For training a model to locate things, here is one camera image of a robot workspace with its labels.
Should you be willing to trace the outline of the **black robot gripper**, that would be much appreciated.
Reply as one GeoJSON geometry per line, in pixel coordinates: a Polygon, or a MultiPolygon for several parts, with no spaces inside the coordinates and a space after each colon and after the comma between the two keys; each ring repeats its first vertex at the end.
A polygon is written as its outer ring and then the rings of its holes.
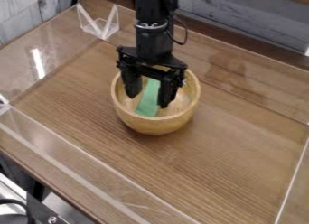
{"type": "Polygon", "coordinates": [[[158,105],[166,108],[176,99],[178,88],[184,85],[188,65],[173,56],[174,42],[184,45],[174,38],[174,23],[134,24],[137,43],[134,46],[118,46],[118,68],[130,98],[142,92],[142,76],[161,82],[158,91],[158,105]]]}

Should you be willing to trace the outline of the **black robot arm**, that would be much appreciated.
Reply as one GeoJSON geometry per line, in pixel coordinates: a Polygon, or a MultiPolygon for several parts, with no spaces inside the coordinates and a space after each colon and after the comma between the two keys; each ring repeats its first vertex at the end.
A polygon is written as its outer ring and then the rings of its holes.
{"type": "Polygon", "coordinates": [[[142,92],[142,76],[160,81],[157,105],[166,108],[184,86],[188,64],[173,55],[174,12],[180,0],[136,0],[134,47],[118,46],[118,68],[130,98],[142,92]]]}

